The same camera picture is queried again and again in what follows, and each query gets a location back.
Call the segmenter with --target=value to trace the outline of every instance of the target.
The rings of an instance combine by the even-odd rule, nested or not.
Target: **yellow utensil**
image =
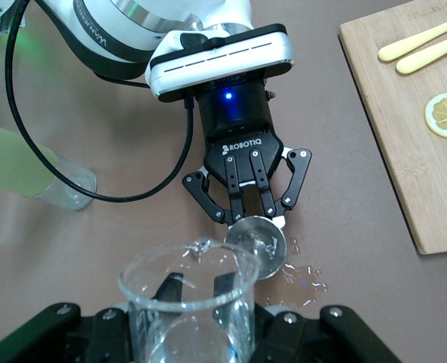
[[[382,61],[392,61],[445,33],[447,33],[447,22],[387,45],[379,50],[377,56]]]
[[[447,54],[447,40],[404,57],[396,64],[396,70],[400,73],[408,74],[419,70],[445,54]]]

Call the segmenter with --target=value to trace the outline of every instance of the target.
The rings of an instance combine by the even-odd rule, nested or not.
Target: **gray tabletop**
[[[447,253],[415,249],[338,38],[340,24],[401,3],[253,2],[253,25],[284,24],[296,49],[294,68],[266,88],[277,94],[270,102],[277,135],[313,153],[284,233],[287,262],[316,281],[305,299],[277,280],[257,290],[260,301],[307,318],[322,306],[348,306],[401,360],[447,361]],[[148,91],[96,78],[35,3],[21,33],[15,91],[34,139],[94,171],[105,194],[136,194],[165,178],[184,141],[182,102],[161,104]],[[5,44],[0,37],[0,126],[16,130],[5,96]],[[195,121],[180,175],[147,200],[95,200],[71,212],[0,190],[0,339],[55,302],[77,303],[83,315],[122,302],[120,269],[154,245],[225,237],[227,228],[180,182],[202,165]],[[287,178],[279,168],[276,191]],[[225,194],[218,186],[213,192]]]

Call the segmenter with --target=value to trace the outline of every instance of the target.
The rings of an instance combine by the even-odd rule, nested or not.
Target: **metal jigger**
[[[246,217],[230,227],[225,242],[254,253],[262,263],[258,280],[270,278],[284,264],[287,242],[284,233],[270,219]]]

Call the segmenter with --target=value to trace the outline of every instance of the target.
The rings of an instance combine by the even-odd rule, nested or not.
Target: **bolt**
[[[288,324],[295,324],[297,323],[297,317],[294,313],[288,312],[287,314],[284,315],[284,321],[287,322]]]
[[[115,311],[112,310],[112,309],[109,309],[109,310],[107,310],[107,311],[105,312],[104,315],[102,315],[102,318],[103,318],[104,320],[110,320],[110,319],[114,319],[116,316],[117,316],[117,312],[115,312]]]
[[[59,308],[57,310],[57,314],[59,315],[65,315],[67,314],[70,310],[72,310],[69,306],[67,306],[67,304],[65,304],[64,306],[62,306],[61,308]]]
[[[339,318],[340,316],[343,316],[343,311],[339,308],[330,308],[329,314],[331,314],[332,316],[334,316],[336,318]]]

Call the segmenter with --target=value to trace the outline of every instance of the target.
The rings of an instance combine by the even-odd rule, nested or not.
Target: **wooden cutting board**
[[[407,76],[380,48],[447,21],[447,0],[415,0],[340,26],[371,126],[414,242],[423,254],[447,251],[447,139],[424,119],[427,103],[447,92],[447,55]],[[447,39],[447,34],[418,50]]]

